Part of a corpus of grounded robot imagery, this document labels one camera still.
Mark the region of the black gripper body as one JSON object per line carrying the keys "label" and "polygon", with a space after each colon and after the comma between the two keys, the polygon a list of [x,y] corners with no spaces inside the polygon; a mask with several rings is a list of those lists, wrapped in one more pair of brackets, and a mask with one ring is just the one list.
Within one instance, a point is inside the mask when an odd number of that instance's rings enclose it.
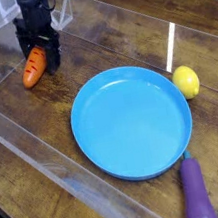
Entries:
{"label": "black gripper body", "polygon": [[49,6],[48,0],[17,0],[22,18],[15,18],[13,24],[17,34],[30,32],[33,43],[40,48],[51,42],[58,41],[56,30],[51,27],[51,12],[54,6]]}

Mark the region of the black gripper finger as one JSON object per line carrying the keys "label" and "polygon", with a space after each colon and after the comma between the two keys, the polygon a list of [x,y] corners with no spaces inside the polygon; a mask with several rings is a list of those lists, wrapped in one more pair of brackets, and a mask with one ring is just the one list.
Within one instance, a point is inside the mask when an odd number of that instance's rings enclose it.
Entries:
{"label": "black gripper finger", "polygon": [[50,75],[55,74],[57,68],[60,66],[60,61],[61,61],[60,43],[58,41],[48,43],[48,45],[46,45],[44,49],[45,49],[46,60],[47,60],[46,71]]}
{"label": "black gripper finger", "polygon": [[23,51],[23,55],[27,59],[31,50],[33,49],[35,43],[33,43],[32,34],[30,32],[24,32],[23,34],[17,34],[17,39],[19,40],[19,45]]}

